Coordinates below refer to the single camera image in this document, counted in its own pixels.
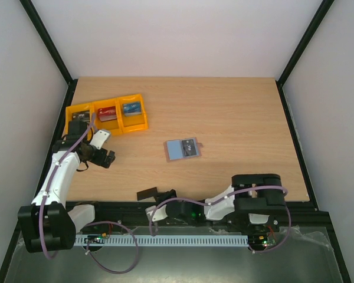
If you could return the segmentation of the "tan leather card holder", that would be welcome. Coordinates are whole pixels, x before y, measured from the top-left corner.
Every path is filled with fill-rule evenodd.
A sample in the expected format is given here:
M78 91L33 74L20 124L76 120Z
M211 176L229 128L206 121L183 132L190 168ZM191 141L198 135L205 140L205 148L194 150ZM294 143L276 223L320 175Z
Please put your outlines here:
M168 140L163 143L167 162L174 162L177 160L191 159L191 158L200 157L202 155L202 150L201 150L203 148L202 143L198 142L196 137L190 137L187 139L195 139L197 150L198 150L198 155L193 156L193 157L184 157L183 156L181 140L185 140L185 139Z

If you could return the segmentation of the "black vip credit card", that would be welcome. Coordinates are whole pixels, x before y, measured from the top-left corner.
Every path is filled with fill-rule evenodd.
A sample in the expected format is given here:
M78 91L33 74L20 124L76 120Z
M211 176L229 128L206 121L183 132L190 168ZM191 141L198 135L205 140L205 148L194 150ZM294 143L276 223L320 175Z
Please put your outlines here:
M181 145L184 157L193 157L198 155L195 139L181 140Z

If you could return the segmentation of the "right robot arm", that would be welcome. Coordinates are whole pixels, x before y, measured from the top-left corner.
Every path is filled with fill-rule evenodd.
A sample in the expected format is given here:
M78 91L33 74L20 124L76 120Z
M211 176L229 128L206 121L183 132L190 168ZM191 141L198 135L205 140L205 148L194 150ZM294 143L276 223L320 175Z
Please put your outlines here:
M223 221L227 216L245 217L246 226L260 230L271 215L285 211L288 190L277 174L234 175L221 193L204 200L177 197L176 190L158 192L157 188L137 193L137 199L154 198L155 204L145 209L152 225L176 220L195 226L204 222Z

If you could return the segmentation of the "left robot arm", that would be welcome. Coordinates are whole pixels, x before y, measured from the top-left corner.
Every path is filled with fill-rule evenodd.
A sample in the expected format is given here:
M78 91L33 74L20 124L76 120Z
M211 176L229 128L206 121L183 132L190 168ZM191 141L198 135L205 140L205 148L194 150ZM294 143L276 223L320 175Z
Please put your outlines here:
M42 252L47 259L52 259L58 251L71 249L76 234L94 221L94 205L77 205L67 211L65 204L81 164L92 163L107 169L114 162L115 153L103 147L110 136L108 130L94 129L93 123L69 122L67 134L52 147L50 169L40 191L30 205L18 211L28 252Z

